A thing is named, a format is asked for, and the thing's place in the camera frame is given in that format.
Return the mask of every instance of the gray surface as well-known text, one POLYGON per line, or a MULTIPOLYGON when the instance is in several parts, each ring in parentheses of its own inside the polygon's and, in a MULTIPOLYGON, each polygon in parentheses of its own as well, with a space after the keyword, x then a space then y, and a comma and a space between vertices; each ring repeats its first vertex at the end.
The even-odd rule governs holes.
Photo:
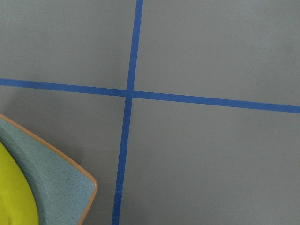
POLYGON ((78 225, 94 183, 58 154, 0 119, 0 141, 32 190, 39 224, 78 225))
POLYGON ((84 225, 112 220, 124 98, 0 86, 0 113, 43 138, 99 183, 84 225))
POLYGON ((133 106, 121 225, 299 224, 299 115, 133 106))
POLYGON ((300 105, 300 1, 145 1, 135 89, 300 105))
POLYGON ((126 88, 135 0, 3 0, 1 78, 126 88))

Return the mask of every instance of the orange border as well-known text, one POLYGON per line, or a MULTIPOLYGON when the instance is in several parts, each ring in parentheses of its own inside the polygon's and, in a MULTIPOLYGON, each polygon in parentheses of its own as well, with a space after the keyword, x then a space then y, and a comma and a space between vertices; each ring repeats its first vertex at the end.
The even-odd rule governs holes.
POLYGON ((33 134, 32 132, 30 132, 29 130, 27 130, 26 128, 22 127, 21 125, 17 124, 16 122, 13 122, 11 119, 7 118, 6 116, 0 114, 0 118, 5 120, 6 122, 10 123, 11 125, 15 126, 16 128, 20 129, 21 131, 23 131, 24 133, 26 133, 27 135, 29 135, 30 137, 32 137, 33 139, 37 140, 38 142, 40 142, 42 145, 46 146, 47 148, 49 148, 50 150, 52 150, 54 153, 58 154, 59 156, 61 156, 63 159, 65 159, 67 162, 69 162, 72 166, 74 166, 77 170, 79 170, 80 172, 82 172, 87 178, 89 178, 95 186, 95 189, 90 197, 90 200, 83 212, 83 214, 80 217, 80 220, 78 222, 78 225, 81 225, 95 199, 96 196, 96 192, 98 190, 98 183, 96 181, 96 179, 90 175, 85 169, 83 169, 80 165, 78 165, 74 160, 72 160, 71 158, 69 158, 67 155, 65 155, 64 153, 62 153, 61 151, 59 151, 57 148, 55 148, 54 146, 52 146, 51 144, 49 144, 48 142, 44 141, 42 138, 36 136, 35 134, 33 134))

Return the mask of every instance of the vertical blue line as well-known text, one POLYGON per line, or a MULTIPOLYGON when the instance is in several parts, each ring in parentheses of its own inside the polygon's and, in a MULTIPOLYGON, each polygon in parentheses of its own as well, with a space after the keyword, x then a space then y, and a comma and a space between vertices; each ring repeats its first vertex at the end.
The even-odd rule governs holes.
POLYGON ((135 6, 135 21, 133 25, 133 34, 132 34, 130 61, 129 61, 128 79, 127 79, 127 90, 126 90, 122 135, 121 135, 121 144, 120 144, 120 153, 119 153, 119 163, 118 163, 116 189, 114 194, 114 204, 113 204, 113 212, 112 212, 112 225, 119 225, 120 223, 120 212, 121 212, 126 156, 127 156, 127 147, 128 147, 128 136, 129 136, 130 119, 131 119, 132 99, 133 99, 133 91, 135 85, 135 69, 136 69, 137 52, 139 46, 142 10, 143 10, 143 0, 137 0, 135 6))

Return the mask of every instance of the blue tape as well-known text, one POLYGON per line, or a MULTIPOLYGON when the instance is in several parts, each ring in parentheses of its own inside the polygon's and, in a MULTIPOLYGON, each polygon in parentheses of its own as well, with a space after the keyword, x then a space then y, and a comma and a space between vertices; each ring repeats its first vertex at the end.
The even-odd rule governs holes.
POLYGON ((212 97, 174 95, 174 94, 163 94, 163 93, 144 92, 144 91, 134 91, 133 97, 163 100, 163 101, 173 101, 173 102, 195 103, 195 104, 203 104, 203 105, 218 105, 218 106, 227 106, 227 107, 236 107, 236 108, 268 110, 268 111, 286 112, 286 113, 300 113, 300 106, 249 102, 249 101, 230 100, 230 99, 221 99, 221 98, 212 98, 212 97))
POLYGON ((133 25, 133 34, 130 51, 130 61, 127 79, 127 96, 125 99, 124 117, 122 126, 122 136, 119 153, 119 163, 117 171, 116 189, 114 195, 112 225, 119 225, 120 212, 124 185, 124 175, 126 166, 126 156, 128 147, 128 135, 130 127, 131 109, 132 109, 132 95, 135 85, 135 69, 137 61, 137 52, 140 38, 141 20, 143 11, 143 0, 137 0, 135 5, 135 21, 133 25))
POLYGON ((97 88, 70 84, 59 84, 59 83, 46 83, 46 82, 34 82, 34 81, 22 81, 13 79, 0 78, 0 85, 21 87, 21 88, 34 88, 43 90, 59 90, 68 92, 78 92, 95 95, 110 95, 110 96, 126 96, 126 90, 110 89, 110 88, 97 88))

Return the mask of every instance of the yellow curved object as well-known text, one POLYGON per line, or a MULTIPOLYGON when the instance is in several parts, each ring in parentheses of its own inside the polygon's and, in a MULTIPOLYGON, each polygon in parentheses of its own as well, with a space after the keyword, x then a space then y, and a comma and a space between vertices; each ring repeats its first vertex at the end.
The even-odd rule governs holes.
POLYGON ((1 142, 0 225, 38 225, 38 210, 29 184, 1 142))

